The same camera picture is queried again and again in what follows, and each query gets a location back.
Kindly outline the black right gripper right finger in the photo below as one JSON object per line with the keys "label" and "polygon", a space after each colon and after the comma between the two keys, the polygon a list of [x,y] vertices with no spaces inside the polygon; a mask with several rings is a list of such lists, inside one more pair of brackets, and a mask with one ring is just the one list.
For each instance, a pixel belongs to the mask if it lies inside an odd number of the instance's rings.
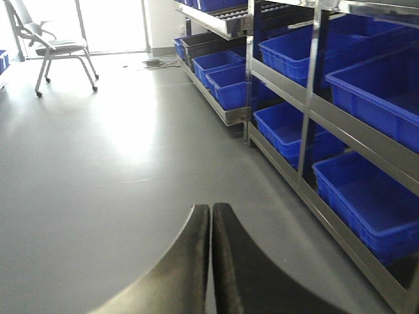
{"label": "black right gripper right finger", "polygon": [[279,268],[232,207],[212,211],[212,267],[218,313],[342,313]]}

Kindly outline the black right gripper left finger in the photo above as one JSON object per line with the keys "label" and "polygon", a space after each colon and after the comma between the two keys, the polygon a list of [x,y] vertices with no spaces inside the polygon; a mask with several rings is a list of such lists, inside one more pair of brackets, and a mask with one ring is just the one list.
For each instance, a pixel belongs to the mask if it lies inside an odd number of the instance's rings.
{"label": "black right gripper left finger", "polygon": [[193,205],[161,259],[91,313],[205,313],[210,251],[208,205]]}

